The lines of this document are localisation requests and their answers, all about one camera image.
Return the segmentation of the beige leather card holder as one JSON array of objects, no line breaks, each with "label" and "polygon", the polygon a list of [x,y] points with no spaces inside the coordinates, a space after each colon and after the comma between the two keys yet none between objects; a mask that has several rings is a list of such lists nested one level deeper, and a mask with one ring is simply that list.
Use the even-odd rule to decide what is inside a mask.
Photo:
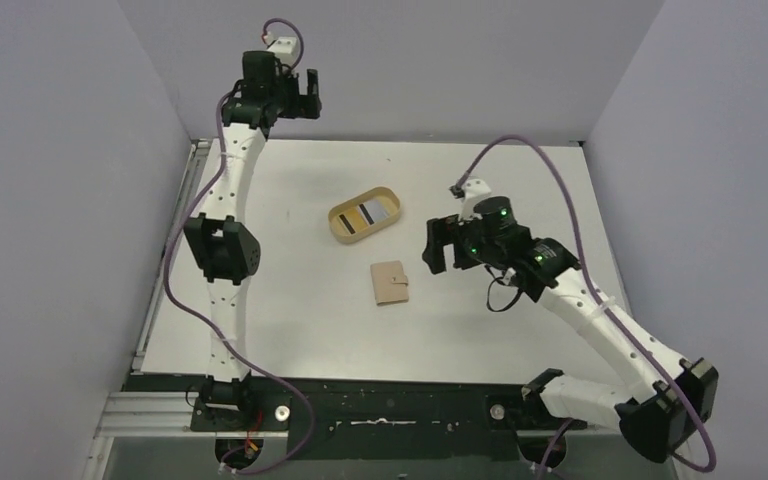
[{"label": "beige leather card holder", "polygon": [[409,301],[409,280],[401,261],[374,263],[370,274],[377,306]]}]

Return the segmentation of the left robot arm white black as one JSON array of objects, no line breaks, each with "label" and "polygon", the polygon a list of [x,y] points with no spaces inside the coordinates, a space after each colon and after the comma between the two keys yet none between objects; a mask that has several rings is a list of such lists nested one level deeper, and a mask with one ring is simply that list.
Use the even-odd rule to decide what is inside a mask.
[{"label": "left robot arm white black", "polygon": [[211,350],[197,409],[231,429],[246,429],[259,418],[245,352],[245,301],[262,256],[259,241],[245,224],[248,189],[256,162],[279,119],[316,119],[321,112],[318,74],[307,72],[299,86],[299,54],[277,46],[247,51],[242,77],[216,107],[220,136],[217,173],[183,233],[209,295]]}]

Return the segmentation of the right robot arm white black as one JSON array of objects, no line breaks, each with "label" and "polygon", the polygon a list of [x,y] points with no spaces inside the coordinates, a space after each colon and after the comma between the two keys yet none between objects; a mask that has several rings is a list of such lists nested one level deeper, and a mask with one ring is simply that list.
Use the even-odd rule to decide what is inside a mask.
[{"label": "right robot arm white black", "polygon": [[515,289],[563,320],[614,370],[617,385],[547,369],[523,387],[522,412],[537,427],[572,418],[619,432],[645,459],[663,463],[711,416],[719,373],[690,361],[643,329],[586,279],[578,260],[552,238],[516,222],[504,196],[481,200],[470,218],[426,223],[422,259],[433,274],[454,267],[495,269],[494,283]]}]

